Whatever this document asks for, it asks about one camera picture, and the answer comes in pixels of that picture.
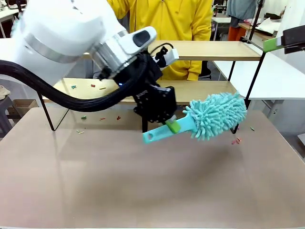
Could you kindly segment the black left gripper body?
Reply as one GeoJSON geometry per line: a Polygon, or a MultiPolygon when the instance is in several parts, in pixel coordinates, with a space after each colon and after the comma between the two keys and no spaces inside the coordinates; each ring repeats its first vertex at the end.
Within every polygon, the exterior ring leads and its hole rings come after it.
{"type": "Polygon", "coordinates": [[[172,86],[146,83],[133,95],[133,99],[136,102],[135,113],[151,123],[165,123],[177,110],[175,89],[172,86]]]}

